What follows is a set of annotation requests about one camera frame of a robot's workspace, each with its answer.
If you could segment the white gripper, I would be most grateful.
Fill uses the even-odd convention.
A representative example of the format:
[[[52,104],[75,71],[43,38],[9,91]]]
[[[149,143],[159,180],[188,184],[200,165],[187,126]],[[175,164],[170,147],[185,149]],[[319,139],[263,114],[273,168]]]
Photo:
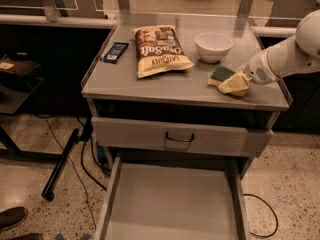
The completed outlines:
[[[235,71],[238,73],[223,81],[218,90],[223,94],[243,97],[250,84],[250,79],[243,72],[247,73],[253,83],[267,85],[280,79],[283,66],[284,59],[280,57],[276,48],[265,49],[250,58],[247,63],[237,67]]]

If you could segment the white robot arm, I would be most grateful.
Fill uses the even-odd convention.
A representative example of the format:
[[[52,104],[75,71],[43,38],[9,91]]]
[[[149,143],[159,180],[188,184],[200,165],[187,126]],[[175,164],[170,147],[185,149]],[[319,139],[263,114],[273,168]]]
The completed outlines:
[[[320,10],[316,10],[300,21],[293,36],[254,55],[218,90],[243,97],[251,83],[268,85],[290,75],[319,71]]]

